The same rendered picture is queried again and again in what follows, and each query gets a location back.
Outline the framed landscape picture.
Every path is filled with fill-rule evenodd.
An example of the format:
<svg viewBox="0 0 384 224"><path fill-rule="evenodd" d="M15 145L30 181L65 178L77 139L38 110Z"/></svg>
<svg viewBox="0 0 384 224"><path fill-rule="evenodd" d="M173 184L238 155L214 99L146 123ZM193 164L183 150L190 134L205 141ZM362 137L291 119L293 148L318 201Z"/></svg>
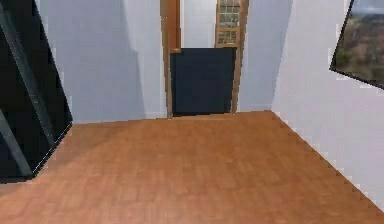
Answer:
<svg viewBox="0 0 384 224"><path fill-rule="evenodd" d="M384 0L351 0L329 69L384 90Z"/></svg>

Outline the brown lattice window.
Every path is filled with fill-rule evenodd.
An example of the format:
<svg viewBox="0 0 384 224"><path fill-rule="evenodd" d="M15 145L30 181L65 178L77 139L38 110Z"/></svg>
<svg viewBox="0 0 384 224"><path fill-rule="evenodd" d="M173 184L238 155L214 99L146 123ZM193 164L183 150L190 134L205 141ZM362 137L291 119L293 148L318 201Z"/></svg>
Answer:
<svg viewBox="0 0 384 224"><path fill-rule="evenodd" d="M238 47L245 33L249 0L217 0L215 48Z"/></svg>

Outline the brown wooden room door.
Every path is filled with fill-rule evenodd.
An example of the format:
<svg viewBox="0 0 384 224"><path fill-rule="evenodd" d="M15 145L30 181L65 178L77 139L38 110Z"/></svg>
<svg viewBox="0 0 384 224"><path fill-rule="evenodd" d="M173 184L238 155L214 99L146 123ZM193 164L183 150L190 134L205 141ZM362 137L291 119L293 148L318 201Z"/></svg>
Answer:
<svg viewBox="0 0 384 224"><path fill-rule="evenodd" d="M181 50L180 0L160 0L166 115L172 117L170 55Z"/></svg>

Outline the black cupboard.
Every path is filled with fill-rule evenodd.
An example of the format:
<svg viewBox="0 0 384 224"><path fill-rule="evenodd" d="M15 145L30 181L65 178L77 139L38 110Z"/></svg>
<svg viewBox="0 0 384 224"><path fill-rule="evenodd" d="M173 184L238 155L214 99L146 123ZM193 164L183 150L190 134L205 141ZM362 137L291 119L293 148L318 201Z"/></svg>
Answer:
<svg viewBox="0 0 384 224"><path fill-rule="evenodd" d="M0 0L0 184L36 177L72 122L36 0Z"/></svg>

